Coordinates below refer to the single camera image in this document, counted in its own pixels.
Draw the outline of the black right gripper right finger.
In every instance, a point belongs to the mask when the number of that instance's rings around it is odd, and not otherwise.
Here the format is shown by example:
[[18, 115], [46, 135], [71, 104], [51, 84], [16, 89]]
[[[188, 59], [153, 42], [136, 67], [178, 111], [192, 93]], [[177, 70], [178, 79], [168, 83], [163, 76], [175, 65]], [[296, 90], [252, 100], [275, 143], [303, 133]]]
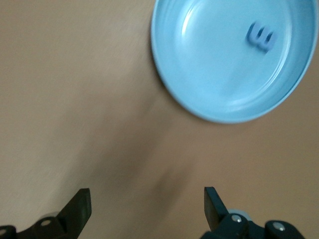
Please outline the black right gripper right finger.
[[264, 227], [255, 224], [240, 211], [229, 212], [214, 187], [204, 188], [204, 212], [210, 231], [204, 239], [303, 239], [292, 224], [272, 220]]

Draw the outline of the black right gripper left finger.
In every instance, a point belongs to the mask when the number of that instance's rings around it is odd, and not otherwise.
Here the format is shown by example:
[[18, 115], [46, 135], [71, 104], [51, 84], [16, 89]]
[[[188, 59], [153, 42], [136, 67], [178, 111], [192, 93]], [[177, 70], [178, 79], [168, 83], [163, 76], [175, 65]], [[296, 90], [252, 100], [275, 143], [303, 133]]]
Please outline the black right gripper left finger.
[[2, 239], [76, 239], [91, 216], [90, 189], [80, 189], [54, 217], [38, 220], [31, 227], [17, 232], [16, 227], [0, 227]]

